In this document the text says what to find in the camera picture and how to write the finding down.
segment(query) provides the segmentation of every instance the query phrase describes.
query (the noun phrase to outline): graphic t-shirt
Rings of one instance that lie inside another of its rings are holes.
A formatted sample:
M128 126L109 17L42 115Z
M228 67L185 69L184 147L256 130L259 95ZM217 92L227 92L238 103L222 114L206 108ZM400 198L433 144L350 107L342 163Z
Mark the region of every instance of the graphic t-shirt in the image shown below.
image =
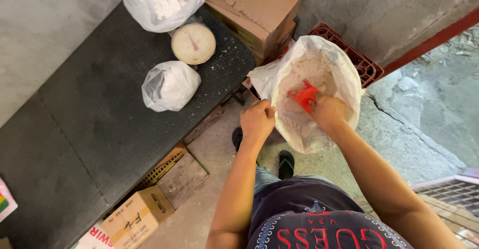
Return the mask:
M338 186L292 178L254 196L248 249L411 249Z

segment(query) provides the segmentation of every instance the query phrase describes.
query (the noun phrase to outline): table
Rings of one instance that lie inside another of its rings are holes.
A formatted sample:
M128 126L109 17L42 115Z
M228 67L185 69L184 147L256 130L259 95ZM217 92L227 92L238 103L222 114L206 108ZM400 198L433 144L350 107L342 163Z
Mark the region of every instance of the table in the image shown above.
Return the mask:
M178 112L145 107L154 65L177 60L167 33L143 30L120 3L0 128L0 177L19 207L0 224L14 248L69 248L255 66L201 7L217 40L201 84Z

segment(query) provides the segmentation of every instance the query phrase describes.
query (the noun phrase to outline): red crate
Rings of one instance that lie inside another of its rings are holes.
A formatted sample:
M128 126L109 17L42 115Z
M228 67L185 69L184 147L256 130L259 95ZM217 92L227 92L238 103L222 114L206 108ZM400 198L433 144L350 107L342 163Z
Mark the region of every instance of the red crate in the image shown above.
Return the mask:
M374 63L367 56L354 50L343 40L343 37L326 25L325 22L321 21L315 25L308 35L320 36L338 45L338 47L349 56L349 59L356 67L359 77L361 78L361 84L363 88L366 88L373 82L379 80L384 73L384 70L380 66Z

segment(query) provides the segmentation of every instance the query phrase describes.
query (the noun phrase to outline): red scoop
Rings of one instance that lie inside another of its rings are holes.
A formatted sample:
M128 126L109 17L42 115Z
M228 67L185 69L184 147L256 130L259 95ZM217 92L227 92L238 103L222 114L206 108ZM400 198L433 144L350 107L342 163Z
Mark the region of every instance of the red scoop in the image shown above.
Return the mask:
M319 90L312 86L308 81L304 80L304 84L306 85L306 89L304 89L302 92L299 94L293 94L291 91L288 92L288 96L290 96L292 99L294 99L299 105L303 107L303 109L311 113L311 105L309 104L309 100L312 100L316 102L316 98L314 95L319 92Z

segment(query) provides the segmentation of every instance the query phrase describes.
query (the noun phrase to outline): clear plastic bag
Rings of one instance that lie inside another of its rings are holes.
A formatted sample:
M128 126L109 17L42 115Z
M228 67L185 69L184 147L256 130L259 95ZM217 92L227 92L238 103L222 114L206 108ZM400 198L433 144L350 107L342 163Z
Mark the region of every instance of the clear plastic bag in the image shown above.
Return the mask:
M255 68L248 76L260 97L277 107L276 129L298 152L317 153L334 147L313 118L287 95L303 90L303 80L342 99L348 124L356 128L363 95L359 74L344 51L324 38L300 37L281 60Z
M201 83L200 75L182 61L156 65L141 86L143 102L154 111L179 111Z
M183 24L205 0L123 0L128 12L147 31L168 32Z

